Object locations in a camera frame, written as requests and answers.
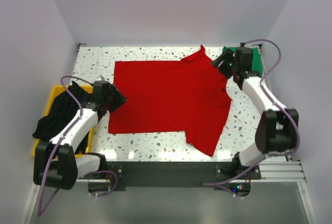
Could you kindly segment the red polo shirt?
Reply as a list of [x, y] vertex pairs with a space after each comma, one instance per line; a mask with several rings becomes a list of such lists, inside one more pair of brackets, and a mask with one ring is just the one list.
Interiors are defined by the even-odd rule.
[[231, 98], [204, 47], [179, 61], [117, 61], [114, 84], [127, 102], [110, 115], [109, 133], [183, 131], [188, 144], [214, 154]]

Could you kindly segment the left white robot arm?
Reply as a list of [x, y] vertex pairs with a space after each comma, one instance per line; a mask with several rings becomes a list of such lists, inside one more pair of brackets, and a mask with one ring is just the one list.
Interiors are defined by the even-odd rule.
[[72, 120], [49, 141], [40, 141], [35, 147], [33, 182], [40, 186], [70, 190], [77, 179], [86, 175], [103, 178], [107, 172], [104, 155], [86, 153], [75, 156], [78, 146], [106, 113], [113, 113], [127, 98], [115, 85], [107, 81], [95, 81], [90, 98], [78, 104]]

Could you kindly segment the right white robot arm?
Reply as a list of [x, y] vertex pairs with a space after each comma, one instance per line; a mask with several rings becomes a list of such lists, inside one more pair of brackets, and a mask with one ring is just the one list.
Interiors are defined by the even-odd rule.
[[266, 87], [262, 75], [252, 69], [253, 51], [245, 46], [226, 49], [212, 62], [226, 78], [232, 78], [260, 113], [255, 142], [234, 155], [224, 173], [242, 179], [250, 167], [269, 156], [295, 151], [299, 144], [299, 113], [281, 104]]

